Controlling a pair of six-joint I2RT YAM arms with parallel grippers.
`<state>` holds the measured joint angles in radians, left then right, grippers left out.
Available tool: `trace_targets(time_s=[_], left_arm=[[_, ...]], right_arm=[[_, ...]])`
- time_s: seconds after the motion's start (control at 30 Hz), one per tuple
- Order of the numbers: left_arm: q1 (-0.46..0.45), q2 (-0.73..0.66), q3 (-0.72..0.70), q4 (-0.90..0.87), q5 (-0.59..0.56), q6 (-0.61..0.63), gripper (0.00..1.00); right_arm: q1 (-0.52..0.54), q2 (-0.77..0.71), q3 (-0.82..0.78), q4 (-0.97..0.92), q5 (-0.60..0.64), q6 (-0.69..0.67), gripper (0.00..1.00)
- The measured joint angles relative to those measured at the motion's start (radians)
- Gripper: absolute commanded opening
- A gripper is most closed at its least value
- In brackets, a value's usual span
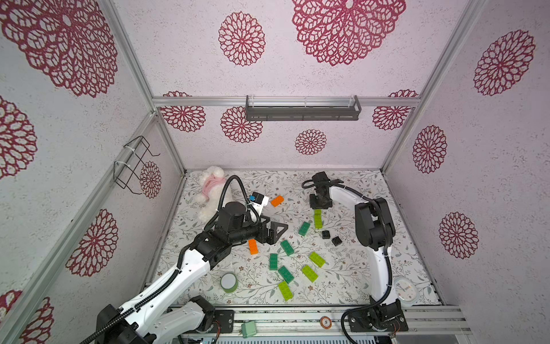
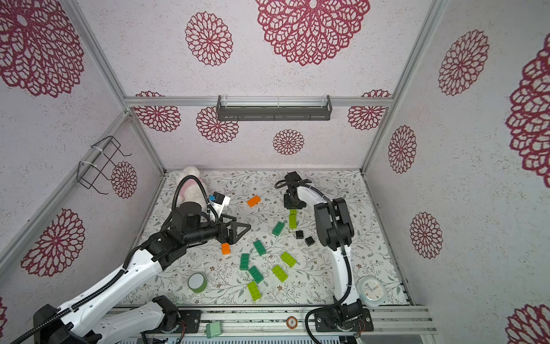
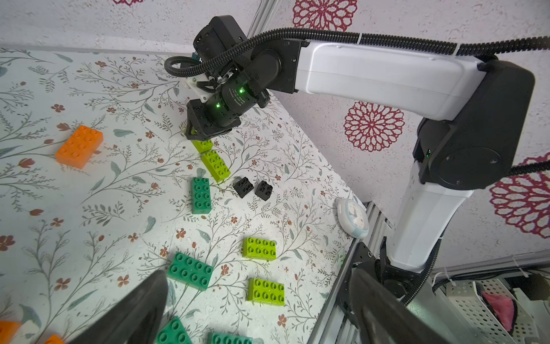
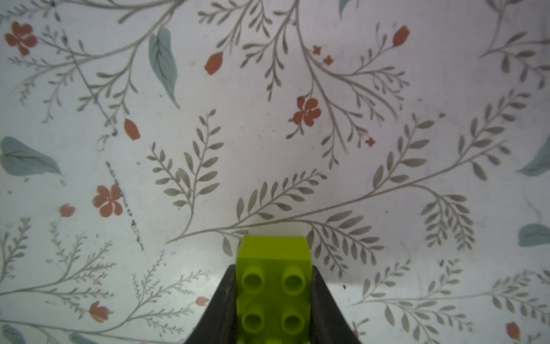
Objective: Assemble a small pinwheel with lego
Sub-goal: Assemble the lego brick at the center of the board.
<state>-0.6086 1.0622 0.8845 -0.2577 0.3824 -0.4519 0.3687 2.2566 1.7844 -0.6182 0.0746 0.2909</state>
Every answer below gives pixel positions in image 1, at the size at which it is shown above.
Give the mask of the dark green lego brick top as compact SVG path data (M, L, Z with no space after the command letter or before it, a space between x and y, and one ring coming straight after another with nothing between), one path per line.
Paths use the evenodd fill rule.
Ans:
M309 222L303 222L299 228L298 235L305 237L309 232L310 227L311 227L311 224Z

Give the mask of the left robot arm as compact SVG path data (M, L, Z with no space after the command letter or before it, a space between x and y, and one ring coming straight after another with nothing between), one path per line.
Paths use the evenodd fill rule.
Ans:
M119 308L105 307L98 314L96 331L84 343L163 343L182 333L210 327L215 308L202 297L192 298L178 311L167 309L229 256L233 247L250 239L275 245L289 229L287 224L273 222L262 214L267 198L259 193L245 195L243 202L225 202L232 181L243 189L237 175L227 179L214 215L193 242L180 251L176 264Z

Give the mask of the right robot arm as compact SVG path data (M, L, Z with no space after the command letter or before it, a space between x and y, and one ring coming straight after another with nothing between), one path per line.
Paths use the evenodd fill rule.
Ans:
M302 188L315 190L309 195L312 209L329 209L335 202L351 209L355 235L367 250L372 278L370 299L367 305L351 308L342 314L340 324L345 338L350 343L356 342L345 326L345 321L353 319L365 322L376 331L406 331L408 325L394 288L391 251L396 230L388 202L384 198L371 199L344 185L340 179L331 180L325 172L316 173L304 181Z

